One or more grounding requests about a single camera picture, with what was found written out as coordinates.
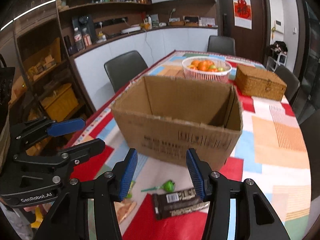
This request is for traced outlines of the small green candy packet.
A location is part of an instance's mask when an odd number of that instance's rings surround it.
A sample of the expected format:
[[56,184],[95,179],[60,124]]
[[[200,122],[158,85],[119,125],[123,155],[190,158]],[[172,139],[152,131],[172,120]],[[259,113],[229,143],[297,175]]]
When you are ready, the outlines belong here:
[[134,180],[131,181],[131,184],[130,184],[128,193],[127,193],[127,195],[126,195],[125,198],[127,198],[127,199],[132,198],[132,188],[134,187],[135,183],[136,183],[136,182],[135,182]]

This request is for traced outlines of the brown cardboard box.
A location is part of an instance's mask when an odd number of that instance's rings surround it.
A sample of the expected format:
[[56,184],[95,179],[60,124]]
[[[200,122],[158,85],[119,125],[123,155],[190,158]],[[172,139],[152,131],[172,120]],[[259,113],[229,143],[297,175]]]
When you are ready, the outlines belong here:
[[220,170],[243,128],[236,87],[214,81],[146,75],[116,98],[111,112],[129,147],[180,166],[193,148]]

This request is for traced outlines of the oranges pile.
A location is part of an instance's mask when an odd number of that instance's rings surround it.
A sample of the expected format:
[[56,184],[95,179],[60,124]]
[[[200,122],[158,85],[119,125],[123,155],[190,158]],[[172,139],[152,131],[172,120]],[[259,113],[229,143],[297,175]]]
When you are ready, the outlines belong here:
[[199,70],[203,72],[224,72],[225,68],[218,67],[213,61],[210,60],[194,60],[189,64],[189,69]]

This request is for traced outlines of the dark chair right near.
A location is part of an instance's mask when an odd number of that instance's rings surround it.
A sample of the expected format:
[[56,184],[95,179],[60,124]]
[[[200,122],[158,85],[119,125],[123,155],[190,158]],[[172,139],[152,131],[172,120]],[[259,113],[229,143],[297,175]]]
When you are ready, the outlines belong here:
[[311,205],[306,232],[319,217],[319,110],[300,124],[311,171]]

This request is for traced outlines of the green lollipop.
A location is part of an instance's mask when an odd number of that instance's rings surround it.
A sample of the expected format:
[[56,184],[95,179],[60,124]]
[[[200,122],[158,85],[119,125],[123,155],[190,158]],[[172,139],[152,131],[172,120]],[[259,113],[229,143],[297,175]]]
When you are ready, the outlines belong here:
[[148,189],[143,189],[141,192],[148,192],[148,191],[156,191],[156,190],[164,190],[166,193],[173,193],[175,191],[175,182],[173,180],[167,180],[161,186],[154,186]]

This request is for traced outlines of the dark chair left side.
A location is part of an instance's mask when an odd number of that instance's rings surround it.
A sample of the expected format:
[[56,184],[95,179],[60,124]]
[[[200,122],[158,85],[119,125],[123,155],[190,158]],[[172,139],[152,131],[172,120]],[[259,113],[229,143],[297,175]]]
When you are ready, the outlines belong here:
[[148,65],[136,50],[121,54],[104,64],[115,93],[147,68]]

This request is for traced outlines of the plastic water bottle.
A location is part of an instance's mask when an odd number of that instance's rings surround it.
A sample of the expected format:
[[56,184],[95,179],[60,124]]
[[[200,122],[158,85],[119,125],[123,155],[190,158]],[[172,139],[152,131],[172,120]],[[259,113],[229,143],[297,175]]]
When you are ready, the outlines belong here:
[[78,51],[82,51],[85,49],[82,34],[78,27],[74,28],[74,41]]

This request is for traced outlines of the dark chair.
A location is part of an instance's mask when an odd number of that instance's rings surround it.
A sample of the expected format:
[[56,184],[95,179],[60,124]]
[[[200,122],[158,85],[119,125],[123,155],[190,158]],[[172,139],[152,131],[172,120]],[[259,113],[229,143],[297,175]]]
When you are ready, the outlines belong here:
[[104,64],[115,93],[147,68],[148,65],[136,50],[121,54]]
[[319,217],[319,110],[300,124],[311,171],[311,205],[306,232]]
[[300,87],[300,81],[284,66],[277,67],[274,73],[286,83],[287,87],[285,90],[285,97],[287,98],[288,102],[291,103]]

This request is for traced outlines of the dark chocolate bar wrapper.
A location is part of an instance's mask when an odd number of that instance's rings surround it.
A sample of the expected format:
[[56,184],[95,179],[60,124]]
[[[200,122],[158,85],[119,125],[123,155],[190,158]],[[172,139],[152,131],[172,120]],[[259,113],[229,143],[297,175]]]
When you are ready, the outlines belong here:
[[157,220],[186,215],[208,208],[210,202],[203,202],[194,188],[173,193],[153,194],[152,201]]

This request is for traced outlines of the black coffee machine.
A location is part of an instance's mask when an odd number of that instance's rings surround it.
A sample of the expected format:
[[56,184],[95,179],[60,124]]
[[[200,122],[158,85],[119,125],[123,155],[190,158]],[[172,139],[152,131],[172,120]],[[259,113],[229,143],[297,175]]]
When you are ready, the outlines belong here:
[[93,18],[90,14],[84,16],[75,16],[72,18],[73,28],[78,28],[81,33],[84,33],[84,29],[86,29],[86,33],[90,35],[91,42],[95,43],[98,40],[95,25],[93,22]]

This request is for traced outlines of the dark chair right far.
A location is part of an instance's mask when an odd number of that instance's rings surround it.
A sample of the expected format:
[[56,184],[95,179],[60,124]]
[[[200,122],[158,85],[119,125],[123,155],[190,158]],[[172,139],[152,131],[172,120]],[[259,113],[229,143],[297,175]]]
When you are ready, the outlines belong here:
[[285,97],[287,98],[288,102],[291,103],[300,87],[300,81],[284,66],[277,67],[274,73],[286,83],[287,87],[285,90]]

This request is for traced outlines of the red label bottle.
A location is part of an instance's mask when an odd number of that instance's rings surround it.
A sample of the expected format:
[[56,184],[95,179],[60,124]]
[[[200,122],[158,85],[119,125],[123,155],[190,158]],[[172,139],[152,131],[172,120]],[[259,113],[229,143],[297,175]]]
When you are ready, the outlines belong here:
[[87,31],[87,28],[82,29],[82,38],[84,40],[84,44],[86,48],[92,45],[91,37]]

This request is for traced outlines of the white fruit basket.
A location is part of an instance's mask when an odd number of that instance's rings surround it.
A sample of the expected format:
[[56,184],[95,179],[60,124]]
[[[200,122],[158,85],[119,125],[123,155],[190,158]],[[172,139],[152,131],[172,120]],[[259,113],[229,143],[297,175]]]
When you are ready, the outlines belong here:
[[182,61],[184,76],[187,79],[207,80],[226,83],[232,66],[225,60],[208,57],[193,56]]

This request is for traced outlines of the woven wicker basket box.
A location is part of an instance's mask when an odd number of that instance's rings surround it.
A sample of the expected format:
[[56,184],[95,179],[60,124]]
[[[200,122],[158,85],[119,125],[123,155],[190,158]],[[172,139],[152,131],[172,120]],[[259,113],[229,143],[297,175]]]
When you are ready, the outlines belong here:
[[243,95],[276,101],[282,100],[287,88],[277,74],[242,64],[237,65],[235,83]]

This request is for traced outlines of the brown wooden door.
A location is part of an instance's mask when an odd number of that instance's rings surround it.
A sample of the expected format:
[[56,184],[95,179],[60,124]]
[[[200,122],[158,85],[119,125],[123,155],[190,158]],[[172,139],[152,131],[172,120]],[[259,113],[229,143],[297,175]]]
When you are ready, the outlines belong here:
[[220,35],[233,38],[236,56],[264,63],[270,44],[270,0],[217,0]]

